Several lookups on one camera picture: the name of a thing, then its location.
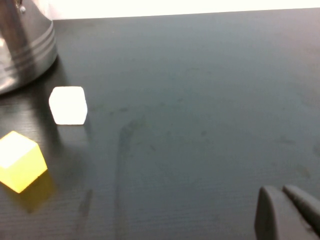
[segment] black table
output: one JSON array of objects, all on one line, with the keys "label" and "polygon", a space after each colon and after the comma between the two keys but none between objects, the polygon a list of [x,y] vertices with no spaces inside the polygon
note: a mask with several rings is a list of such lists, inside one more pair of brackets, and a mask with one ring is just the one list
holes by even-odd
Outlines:
[{"label": "black table", "polygon": [[[0,97],[48,172],[0,188],[0,239],[253,240],[258,190],[320,197],[320,9],[59,20],[59,59]],[[82,86],[84,126],[56,126]]]}]

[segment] white wall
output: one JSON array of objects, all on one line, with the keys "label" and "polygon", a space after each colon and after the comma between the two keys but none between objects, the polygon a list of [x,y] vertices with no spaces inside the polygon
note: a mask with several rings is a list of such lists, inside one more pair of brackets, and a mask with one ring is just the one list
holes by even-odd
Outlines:
[{"label": "white wall", "polygon": [[50,0],[53,19],[320,8],[320,0]]}]

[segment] white cube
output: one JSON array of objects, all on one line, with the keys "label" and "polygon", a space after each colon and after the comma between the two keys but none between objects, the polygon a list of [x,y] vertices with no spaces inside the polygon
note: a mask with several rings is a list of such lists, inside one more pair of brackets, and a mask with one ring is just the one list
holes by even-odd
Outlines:
[{"label": "white cube", "polygon": [[80,86],[57,86],[53,89],[49,106],[58,125],[83,125],[88,107],[85,91]]}]

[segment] block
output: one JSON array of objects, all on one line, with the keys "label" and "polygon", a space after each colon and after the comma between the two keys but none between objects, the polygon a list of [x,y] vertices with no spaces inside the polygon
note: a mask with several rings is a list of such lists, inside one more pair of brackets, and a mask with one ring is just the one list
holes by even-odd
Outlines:
[{"label": "block", "polygon": [[49,106],[57,125],[83,125],[86,121],[88,107],[85,91],[80,86],[55,87]]},{"label": "block", "polygon": [[12,131],[0,139],[0,182],[21,193],[47,170],[40,147]]}]

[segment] metal pot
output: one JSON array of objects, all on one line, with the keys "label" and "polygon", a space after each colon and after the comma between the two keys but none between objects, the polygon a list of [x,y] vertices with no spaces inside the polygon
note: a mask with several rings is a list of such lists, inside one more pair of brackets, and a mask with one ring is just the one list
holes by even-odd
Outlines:
[{"label": "metal pot", "polygon": [[57,57],[47,0],[0,0],[0,94],[33,81]]}]

